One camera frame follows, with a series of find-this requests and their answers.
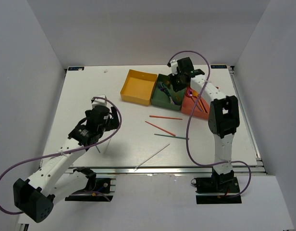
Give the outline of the fork with green marbled handle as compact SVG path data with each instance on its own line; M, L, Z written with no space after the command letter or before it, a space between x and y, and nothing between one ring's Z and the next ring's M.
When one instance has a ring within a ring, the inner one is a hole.
M167 97L170 99L170 103L177 105L177 103L173 100L171 94L169 93L169 90L167 89L166 85L164 83L162 83L161 86L162 86L161 91L163 91L167 95Z

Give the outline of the purple iridescent fork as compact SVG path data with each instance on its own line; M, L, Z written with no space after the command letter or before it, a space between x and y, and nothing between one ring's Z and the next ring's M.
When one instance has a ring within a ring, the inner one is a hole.
M170 97L170 93L168 92L167 88L164 87L162 84L158 83L157 84L158 88L160 91L164 92L168 97Z

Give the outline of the black iridescent spoon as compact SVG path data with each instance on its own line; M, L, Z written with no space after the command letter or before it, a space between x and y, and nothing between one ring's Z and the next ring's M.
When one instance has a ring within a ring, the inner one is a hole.
M199 100L199 101L197 102L197 108L199 109L199 111L204 112L204 113L207 113L207 110L206 110L206 108L204 107L204 104L202 103L201 100Z

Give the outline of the gold fork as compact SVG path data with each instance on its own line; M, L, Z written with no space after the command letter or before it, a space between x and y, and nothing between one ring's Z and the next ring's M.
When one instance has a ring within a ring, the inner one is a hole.
M173 101L175 102L175 104L181 105L182 100L183 100L183 92L181 90L175 91L172 84L171 84L171 95L172 95L172 98L173 98Z

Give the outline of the iridescent pink spoon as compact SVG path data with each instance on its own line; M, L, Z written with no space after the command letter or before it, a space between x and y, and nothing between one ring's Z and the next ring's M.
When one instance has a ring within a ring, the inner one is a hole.
M193 95L193 92L191 89L187 88L185 92L186 97L190 98L194 103L197 100L197 97Z

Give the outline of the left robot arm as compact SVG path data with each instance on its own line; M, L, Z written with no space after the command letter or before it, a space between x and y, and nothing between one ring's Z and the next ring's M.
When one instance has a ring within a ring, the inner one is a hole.
M97 145L105 132L119 129L121 114L114 106L97 105L85 115L68 134L58 156L50 158L26 180L18 179L13 184L15 206L36 223L46 219L54 205L64 198L77 191L91 192L96 187L96 173L87 167L76 168L65 179L61 177Z

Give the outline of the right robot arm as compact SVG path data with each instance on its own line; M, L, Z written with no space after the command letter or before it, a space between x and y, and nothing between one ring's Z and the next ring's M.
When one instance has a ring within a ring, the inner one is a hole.
M174 91L190 87L200 99L210 105L208 126L214 136L214 165L211 185L217 192L224 191L234 178L232 161L232 142L240 125L238 99L227 96L209 81L209 75L195 69L189 57L170 60L170 83Z

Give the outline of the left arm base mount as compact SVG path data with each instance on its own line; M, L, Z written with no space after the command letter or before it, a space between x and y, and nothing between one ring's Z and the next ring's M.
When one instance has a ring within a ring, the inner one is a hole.
M74 168L72 173L81 172L88 178L86 187L77 190L65 201L73 202L111 202L115 192L116 178L111 175L98 175L87 167Z

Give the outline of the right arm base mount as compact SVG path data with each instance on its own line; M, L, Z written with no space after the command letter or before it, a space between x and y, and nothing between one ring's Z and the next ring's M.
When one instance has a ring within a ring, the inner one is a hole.
M241 204L241 196L237 177L232 181L217 187L212 177L193 178L191 185L196 189L196 203L198 205Z

